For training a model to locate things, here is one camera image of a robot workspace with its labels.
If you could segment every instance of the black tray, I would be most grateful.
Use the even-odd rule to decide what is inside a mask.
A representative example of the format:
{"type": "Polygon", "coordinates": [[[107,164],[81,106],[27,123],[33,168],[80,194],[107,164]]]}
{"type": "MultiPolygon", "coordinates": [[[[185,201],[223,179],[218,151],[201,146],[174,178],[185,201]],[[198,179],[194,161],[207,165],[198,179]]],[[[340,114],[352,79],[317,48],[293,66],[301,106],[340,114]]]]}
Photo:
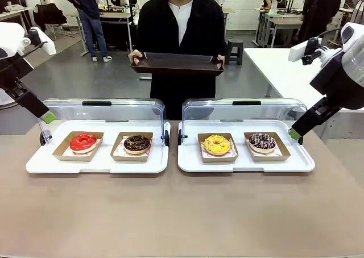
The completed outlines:
{"type": "Polygon", "coordinates": [[[217,77],[224,68],[217,68],[222,61],[216,57],[201,55],[174,55],[171,53],[142,53],[143,57],[138,65],[133,62],[131,67],[138,73],[166,74],[166,75],[199,75],[217,77]]]}

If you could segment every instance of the white serving tray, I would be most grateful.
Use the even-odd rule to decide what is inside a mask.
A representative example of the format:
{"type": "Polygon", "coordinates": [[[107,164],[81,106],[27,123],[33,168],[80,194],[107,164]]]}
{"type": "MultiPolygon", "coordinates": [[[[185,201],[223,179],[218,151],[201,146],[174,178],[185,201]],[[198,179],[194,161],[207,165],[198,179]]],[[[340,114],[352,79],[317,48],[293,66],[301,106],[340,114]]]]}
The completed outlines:
{"type": "MultiPolygon", "coordinates": [[[[171,125],[164,124],[170,134],[171,125]]],[[[169,147],[160,138],[161,121],[106,122],[100,120],[68,120],[52,134],[52,141],[36,151],[28,161],[29,173],[160,173],[168,162],[169,147]],[[89,163],[60,161],[53,152],[71,131],[103,132],[104,139],[94,158],[89,163]],[[114,161],[110,153],[120,132],[153,132],[149,158],[145,163],[114,161]]]]}
{"type": "Polygon", "coordinates": [[[178,166],[186,172],[310,172],[315,162],[306,149],[288,134],[288,126],[279,120],[244,120],[221,122],[219,120],[187,120],[182,145],[178,147],[178,166]],[[203,163],[198,149],[199,133],[231,133],[239,157],[234,163],[203,163]],[[251,158],[244,132],[276,132],[287,146],[291,157],[284,162],[256,163],[251,158]]]}

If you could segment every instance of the donut glaze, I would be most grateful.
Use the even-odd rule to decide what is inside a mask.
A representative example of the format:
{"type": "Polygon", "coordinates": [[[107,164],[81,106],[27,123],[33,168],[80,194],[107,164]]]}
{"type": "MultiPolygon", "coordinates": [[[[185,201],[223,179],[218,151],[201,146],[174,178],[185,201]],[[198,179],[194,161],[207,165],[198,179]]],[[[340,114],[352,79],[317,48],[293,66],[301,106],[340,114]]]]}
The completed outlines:
{"type": "Polygon", "coordinates": [[[128,153],[143,153],[149,146],[150,140],[141,135],[131,136],[124,141],[124,147],[128,153]]]}
{"type": "Polygon", "coordinates": [[[230,142],[222,136],[214,135],[205,139],[206,151],[215,156],[222,156],[230,150],[230,142]]]}
{"type": "Polygon", "coordinates": [[[97,138],[95,136],[82,134],[73,138],[69,147],[76,153],[83,153],[84,151],[91,149],[93,146],[96,146],[96,143],[97,138]]]}
{"type": "Polygon", "coordinates": [[[277,143],[274,138],[268,134],[254,133],[249,137],[249,143],[251,147],[260,153],[269,153],[274,150],[277,143]]]}

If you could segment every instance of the red glazed donut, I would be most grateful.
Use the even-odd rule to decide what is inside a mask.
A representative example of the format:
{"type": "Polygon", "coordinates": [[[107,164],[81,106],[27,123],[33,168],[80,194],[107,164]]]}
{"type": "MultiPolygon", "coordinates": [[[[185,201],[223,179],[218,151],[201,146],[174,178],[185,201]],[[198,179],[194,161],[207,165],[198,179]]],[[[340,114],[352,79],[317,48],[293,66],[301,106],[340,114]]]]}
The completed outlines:
{"type": "Polygon", "coordinates": [[[93,135],[79,135],[72,139],[69,145],[74,153],[87,153],[95,149],[97,145],[97,138],[93,135]]]}

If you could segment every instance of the hand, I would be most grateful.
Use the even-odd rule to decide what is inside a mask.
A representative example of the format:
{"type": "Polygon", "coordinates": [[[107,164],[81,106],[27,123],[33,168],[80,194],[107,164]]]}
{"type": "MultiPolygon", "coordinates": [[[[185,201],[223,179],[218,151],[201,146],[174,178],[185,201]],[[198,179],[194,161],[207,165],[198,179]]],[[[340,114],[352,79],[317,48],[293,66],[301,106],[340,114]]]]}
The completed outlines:
{"type": "Polygon", "coordinates": [[[143,55],[141,52],[139,52],[137,49],[135,49],[132,53],[129,53],[128,57],[129,57],[129,60],[131,63],[135,63],[135,65],[138,65],[140,61],[136,57],[142,58],[143,55]]]}
{"type": "Polygon", "coordinates": [[[218,59],[218,60],[220,60],[220,61],[222,61],[222,64],[220,64],[220,63],[219,63],[219,64],[217,64],[217,68],[218,68],[218,69],[220,69],[222,66],[224,66],[224,65],[225,65],[225,56],[218,55],[218,56],[217,56],[217,59],[218,59]]]}

